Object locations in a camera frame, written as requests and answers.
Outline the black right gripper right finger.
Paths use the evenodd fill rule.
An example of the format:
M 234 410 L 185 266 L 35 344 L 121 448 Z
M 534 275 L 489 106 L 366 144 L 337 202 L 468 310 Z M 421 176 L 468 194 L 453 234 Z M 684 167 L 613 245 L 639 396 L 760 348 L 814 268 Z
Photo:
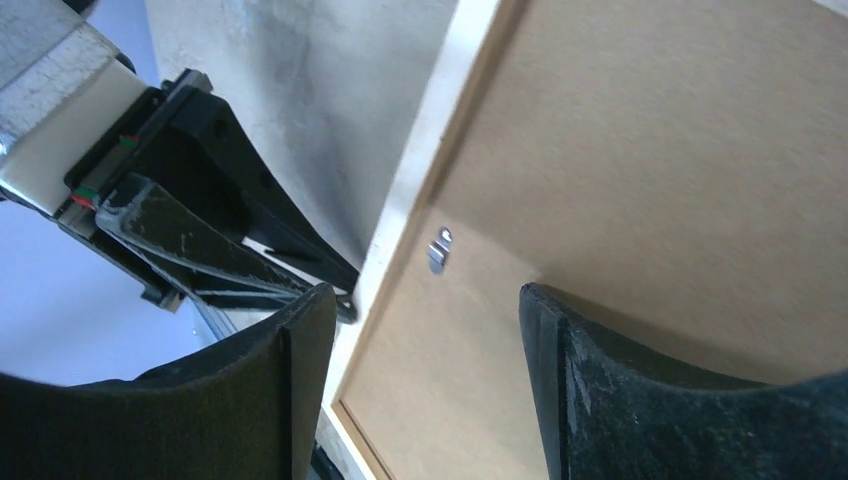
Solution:
M 784 386 L 659 353 L 544 285 L 519 322 L 553 479 L 843 479 L 847 375 Z

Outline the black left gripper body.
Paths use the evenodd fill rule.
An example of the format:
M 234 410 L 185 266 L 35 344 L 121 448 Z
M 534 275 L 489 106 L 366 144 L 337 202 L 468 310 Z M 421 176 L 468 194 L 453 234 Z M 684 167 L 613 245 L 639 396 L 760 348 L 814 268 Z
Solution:
M 96 220 L 102 199 L 186 93 L 210 91 L 187 70 L 153 88 L 91 26 L 88 1 L 1 5 L 1 196 L 35 211 L 142 285 L 143 298 L 173 311 L 189 290 L 151 253 Z

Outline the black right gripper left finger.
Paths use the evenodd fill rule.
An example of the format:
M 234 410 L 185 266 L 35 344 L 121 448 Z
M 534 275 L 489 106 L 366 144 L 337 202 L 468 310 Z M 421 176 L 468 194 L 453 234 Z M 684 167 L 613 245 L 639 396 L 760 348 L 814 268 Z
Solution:
M 316 443 L 336 330 L 322 284 L 132 381 L 3 375 L 5 479 L 334 479 Z

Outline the light wooden picture frame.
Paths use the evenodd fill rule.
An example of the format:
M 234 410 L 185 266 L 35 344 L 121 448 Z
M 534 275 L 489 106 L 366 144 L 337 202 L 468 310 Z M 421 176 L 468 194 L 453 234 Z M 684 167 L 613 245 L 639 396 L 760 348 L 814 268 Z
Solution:
M 487 71 L 497 64 L 525 5 L 461 1 L 445 33 L 354 291 L 359 318 L 338 326 L 333 345 L 316 439 L 345 479 L 391 476 L 342 396 L 400 264 L 415 247 L 439 176 L 473 119 Z

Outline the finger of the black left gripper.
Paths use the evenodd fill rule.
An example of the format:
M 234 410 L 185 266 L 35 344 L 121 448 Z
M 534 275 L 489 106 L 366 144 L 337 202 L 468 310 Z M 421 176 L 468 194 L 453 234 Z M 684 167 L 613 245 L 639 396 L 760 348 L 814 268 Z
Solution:
M 250 239 L 273 259 L 352 291 L 358 270 L 279 185 L 225 100 L 187 89 L 163 110 L 162 128 L 140 138 L 133 172 L 236 242 Z
M 220 310 L 277 311 L 320 283 L 227 238 L 138 174 L 102 200 L 95 223 L 180 293 Z

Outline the brown cardboard backing board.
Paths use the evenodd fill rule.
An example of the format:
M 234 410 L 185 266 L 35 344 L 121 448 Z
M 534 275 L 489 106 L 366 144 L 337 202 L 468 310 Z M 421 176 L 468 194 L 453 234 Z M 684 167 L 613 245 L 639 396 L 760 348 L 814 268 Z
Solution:
M 388 479 L 546 476 L 528 282 L 721 373 L 847 365 L 846 3 L 523 2 L 342 396 Z

